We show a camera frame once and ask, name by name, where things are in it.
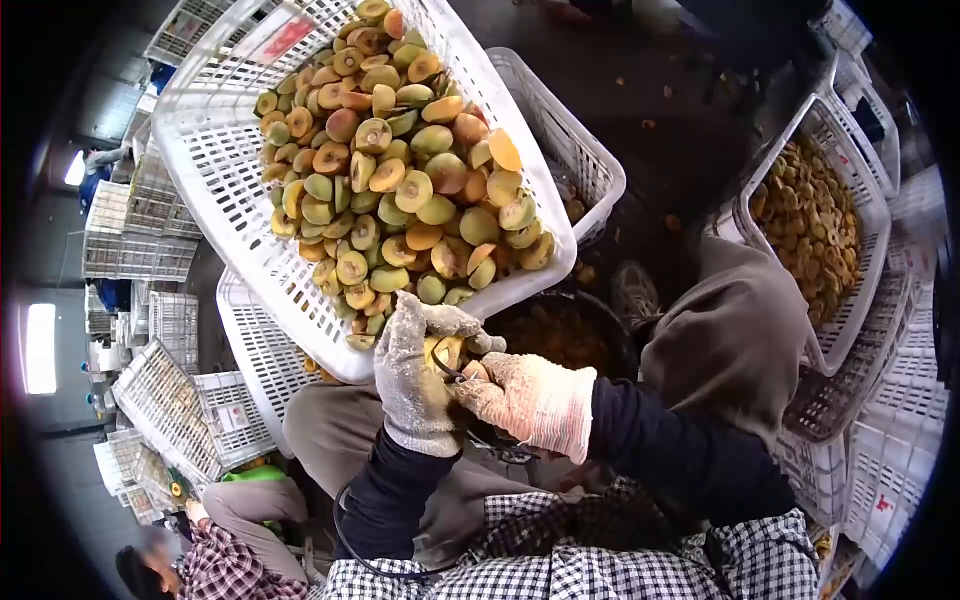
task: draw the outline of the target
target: sleeve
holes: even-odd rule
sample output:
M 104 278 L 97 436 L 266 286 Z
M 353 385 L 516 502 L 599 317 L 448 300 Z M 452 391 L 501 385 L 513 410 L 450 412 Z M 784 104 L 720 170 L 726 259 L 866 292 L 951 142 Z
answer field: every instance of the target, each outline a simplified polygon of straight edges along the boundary
M 720 550 L 712 560 L 733 598 L 816 598 L 817 553 L 804 514 L 762 518 L 708 532 Z
M 223 527 L 211 524 L 204 543 L 210 544 L 219 560 L 210 564 L 206 577 L 194 588 L 197 598 L 247 600 L 254 596 L 264 568 L 250 548 Z
M 370 460 L 350 481 L 340 522 L 350 547 L 362 559 L 409 560 L 426 500 L 460 455 L 440 458 L 394 442 L 381 428 Z M 351 558 L 340 536 L 333 557 Z
M 387 573 L 420 573 L 422 564 L 414 561 L 375 559 L 371 565 Z M 390 598 L 416 600 L 426 595 L 432 584 L 429 579 L 397 579 L 369 572 L 357 561 L 335 561 L 326 576 L 324 599 Z
M 606 463 L 690 516 L 715 526 L 796 507 L 763 441 L 723 421 L 667 410 L 642 384 L 598 378 L 593 386 L 590 459 Z
M 113 164 L 117 160 L 123 158 L 123 155 L 126 151 L 126 148 L 120 147 L 116 150 L 91 153 L 84 165 L 86 167 L 86 171 L 89 172 L 91 169 L 96 169 L 97 167 L 102 167 L 107 164 Z

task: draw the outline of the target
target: work glove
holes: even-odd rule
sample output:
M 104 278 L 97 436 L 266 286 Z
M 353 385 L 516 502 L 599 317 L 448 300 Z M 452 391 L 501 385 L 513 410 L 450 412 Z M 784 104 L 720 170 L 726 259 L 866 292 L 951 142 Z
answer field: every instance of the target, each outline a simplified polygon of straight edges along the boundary
M 463 436 L 450 416 L 456 402 L 441 375 L 427 367 L 423 341 L 429 329 L 434 335 L 460 336 L 478 353 L 505 349 L 503 338 L 487 335 L 482 325 L 456 306 L 430 306 L 413 294 L 396 293 L 396 312 L 373 354 L 383 427 L 394 442 L 442 458 L 460 452 Z
M 535 354 L 496 351 L 480 363 L 490 381 L 472 378 L 452 386 L 464 407 L 525 444 L 568 456 L 574 465 L 587 459 L 596 369 L 571 371 Z

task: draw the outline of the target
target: blue clothing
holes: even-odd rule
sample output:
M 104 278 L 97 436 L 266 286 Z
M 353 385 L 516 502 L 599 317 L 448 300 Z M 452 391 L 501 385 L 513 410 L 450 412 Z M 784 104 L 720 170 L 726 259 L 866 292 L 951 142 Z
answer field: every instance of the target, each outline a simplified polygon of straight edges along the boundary
M 156 95 L 159 96 L 163 88 L 170 82 L 170 78 L 177 72 L 177 67 L 169 64 L 159 64 L 150 74 L 150 83 L 156 86 Z

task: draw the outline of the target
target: plastic crate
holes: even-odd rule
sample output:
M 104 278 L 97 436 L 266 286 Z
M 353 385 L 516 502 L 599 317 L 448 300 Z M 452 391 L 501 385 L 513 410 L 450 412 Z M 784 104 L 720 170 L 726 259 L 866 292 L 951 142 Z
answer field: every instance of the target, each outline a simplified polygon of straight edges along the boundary
M 224 269 L 217 284 L 217 307 L 233 359 L 253 402 L 276 447 L 284 456 L 292 458 L 293 451 L 283 438 L 287 402 L 304 385 L 323 380 L 317 373 L 303 369 L 303 352 L 230 269 Z M 330 310 L 329 326 L 338 326 L 332 309 L 327 310 Z
M 170 179 L 152 137 L 137 161 L 130 189 L 127 220 L 132 228 L 156 235 L 203 237 Z
M 150 525 L 154 521 L 163 518 L 163 512 L 154 507 L 147 491 L 136 487 L 128 492 L 124 492 L 120 500 L 122 506 L 129 506 L 136 517 L 136 522 L 141 525 Z
M 870 391 L 860 419 L 930 453 L 940 447 L 950 394 L 937 380 L 932 285 L 921 288 L 893 359 Z
M 620 162 L 566 109 L 510 48 L 488 48 L 487 56 L 510 90 L 543 153 L 573 176 L 588 212 L 573 226 L 584 245 L 604 231 L 613 204 L 627 187 Z
M 84 294 L 84 331 L 91 335 L 109 334 L 113 323 L 113 313 L 107 312 L 100 297 L 97 296 L 97 288 L 93 285 L 86 286 Z
M 143 448 L 133 465 L 133 478 L 150 496 L 151 503 L 160 510 L 175 511 L 170 484 L 174 479 L 163 464 L 163 459 L 150 448 Z
M 216 481 L 223 467 L 204 422 L 200 394 L 159 340 L 153 340 L 112 386 L 117 405 L 168 463 L 193 484 Z
M 85 231 L 83 277 L 186 281 L 196 251 L 194 240 Z
M 276 449 L 242 373 L 200 375 L 193 382 L 224 470 Z
M 832 81 L 824 85 L 821 92 L 834 103 L 841 124 L 856 140 L 880 192 L 886 198 L 896 198 L 900 192 L 900 132 L 894 116 L 883 104 L 866 72 L 849 53 L 837 51 L 830 69 Z M 867 134 L 853 118 L 852 112 L 861 98 L 867 100 L 871 112 L 883 128 L 883 140 L 877 144 L 870 143 Z
M 853 421 L 895 354 L 907 329 L 917 288 L 910 274 L 885 271 L 874 301 L 839 371 L 831 377 L 804 370 L 783 412 L 783 427 L 814 444 L 838 438 Z
M 199 344 L 197 315 L 199 304 L 192 294 L 150 292 L 148 331 L 158 339 L 185 371 L 198 371 Z
M 137 485 L 134 467 L 142 449 L 142 437 L 135 430 L 111 432 L 106 442 L 93 445 L 97 468 L 110 495 Z
M 890 239 L 890 212 L 876 180 L 867 169 L 863 156 L 853 145 L 852 138 L 841 126 L 831 103 L 817 94 L 803 102 L 797 114 L 780 137 L 769 146 L 769 151 L 747 181 L 740 195 L 721 207 L 708 224 L 707 232 L 724 239 L 745 243 L 777 257 L 750 215 L 750 197 L 766 177 L 770 165 L 783 146 L 800 130 L 817 143 L 828 163 L 843 178 L 853 192 L 860 231 L 860 272 L 863 278 L 834 313 L 831 321 L 820 331 L 809 327 L 804 353 L 811 366 L 826 376 L 840 370 L 844 359 L 856 340 L 874 298 L 883 271 L 887 242 Z
M 234 0 L 180 0 L 167 16 L 163 27 L 158 29 L 150 40 L 143 56 L 164 64 L 180 66 L 193 50 L 193 46 L 233 2 Z M 231 35 L 229 41 L 236 43 L 245 31 L 255 26 L 255 21 L 250 21 Z
M 267 187 L 259 182 L 263 140 L 252 110 L 260 91 L 278 84 L 326 46 L 353 18 L 357 4 L 320 0 L 298 5 L 302 14 L 314 19 L 316 29 L 276 62 L 262 64 L 249 59 L 253 50 L 243 50 L 242 42 L 232 45 L 229 37 L 264 5 L 259 0 L 238 1 L 183 61 L 157 101 L 153 119 L 164 163 L 211 246 L 256 290 L 282 330 L 347 383 L 372 380 L 373 353 L 344 343 L 347 324 L 331 320 L 331 299 L 310 281 L 312 266 L 297 254 L 295 242 L 271 232 L 273 206 Z M 510 133 L 525 165 L 523 185 L 531 190 L 544 227 L 555 237 L 556 251 L 545 268 L 514 272 L 461 305 L 473 315 L 488 317 L 570 272 L 577 254 L 573 229 L 537 142 L 460 18 L 442 0 L 397 0 L 394 5 L 440 56 L 465 99 L 480 106 L 491 127 Z M 289 10 L 289 5 L 275 9 L 260 28 L 275 32 L 287 25 L 286 15 L 293 15 Z M 257 39 L 261 33 L 270 34 L 257 31 Z
M 123 233 L 130 203 L 130 186 L 101 180 L 93 192 L 84 229 L 104 233 Z
M 824 527 L 841 522 L 847 482 L 843 438 L 811 444 L 784 430 L 777 437 L 773 453 L 801 508 Z
M 850 461 L 844 533 L 882 569 L 917 511 L 936 455 L 858 422 Z
M 859 57 L 874 36 L 860 17 L 843 0 L 833 0 L 829 10 L 819 21 L 830 39 L 851 55 Z

